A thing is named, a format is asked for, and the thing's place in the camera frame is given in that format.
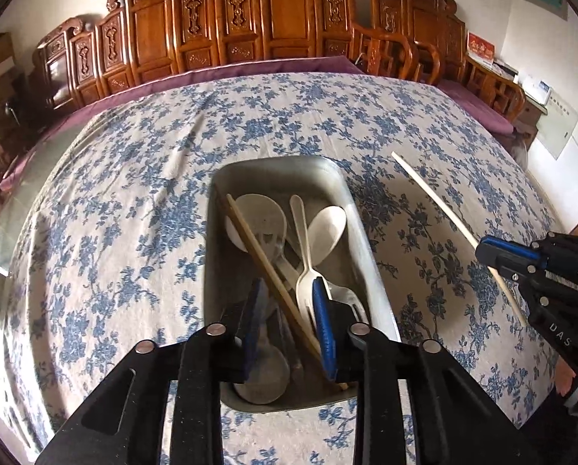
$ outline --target finger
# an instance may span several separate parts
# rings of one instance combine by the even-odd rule
[[[556,391],[562,397],[571,391],[571,386],[573,384],[573,378],[575,377],[575,372],[573,369],[567,365],[567,363],[558,357],[558,362],[556,363]]]

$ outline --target wooden chopstick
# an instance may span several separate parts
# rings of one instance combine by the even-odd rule
[[[289,292],[287,292],[282,280],[269,262],[269,259],[265,255],[263,248],[261,248],[256,236],[254,236],[250,226],[246,222],[245,218],[243,218],[237,203],[230,194],[226,194],[224,198],[220,193],[218,196],[220,197],[224,212],[231,222],[233,222],[235,230],[239,234],[243,245],[246,247],[246,251],[252,257],[255,265],[262,274],[271,294],[274,295],[278,301],[278,305],[285,314],[291,330],[296,337],[302,341],[302,344],[306,349],[314,355],[317,360],[317,365],[321,368],[322,372],[324,372],[321,363],[321,346],[319,345],[319,340],[317,340],[302,320],[302,316],[300,315],[296,304],[293,302],[293,299],[291,299],[291,296],[289,295]],[[341,390],[346,390],[348,388],[346,383],[339,383],[337,386],[340,387]]]
[[[452,211],[452,209],[450,209],[450,207],[445,202],[443,202],[442,198],[440,198],[433,191],[433,189],[431,189],[431,187],[429,187],[426,184],[426,182],[422,179],[422,177],[418,175],[417,172],[415,172],[414,169],[412,169],[412,167],[409,166],[407,162],[405,162],[401,157],[399,157],[399,155],[396,152],[393,152],[392,156],[396,160],[396,162],[398,162],[401,165],[401,167],[407,172],[407,174],[420,186],[420,188],[423,189],[423,191],[426,192],[429,195],[429,197],[435,201],[435,204],[440,207],[440,209],[448,216],[448,218],[452,220],[452,223],[457,226],[457,229],[459,229],[463,234],[463,236],[465,236],[468,242],[472,245],[472,248],[476,250],[476,246],[479,245],[478,240],[468,230],[468,227],[461,221],[461,219],[457,217],[457,215],[455,215],[454,211]],[[504,282],[504,279],[500,276],[500,273],[498,273],[497,270],[495,270],[492,267],[490,267],[489,270],[491,271],[491,274],[493,275],[499,287],[504,292],[504,295],[507,297],[508,302],[511,304],[511,307],[513,308],[513,312],[517,316],[517,319],[521,323],[522,327],[527,327],[528,321],[526,320],[524,313],[521,312],[519,304],[517,303],[517,300],[514,298],[514,295],[511,292],[510,288]]]

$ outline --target blue floral pattern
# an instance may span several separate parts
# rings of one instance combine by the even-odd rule
[[[344,171],[403,340],[441,341],[521,425],[548,393],[554,354],[520,326],[393,150],[476,236],[529,243],[559,230],[489,133],[427,85],[272,74],[164,91],[96,116],[33,205],[1,310],[12,423],[30,448],[45,447],[137,341],[169,344],[202,326],[214,171],[300,153]],[[355,406],[256,415],[223,407],[225,463],[349,463]],[[412,457],[411,416],[404,421]],[[288,432],[300,437],[279,437]]]

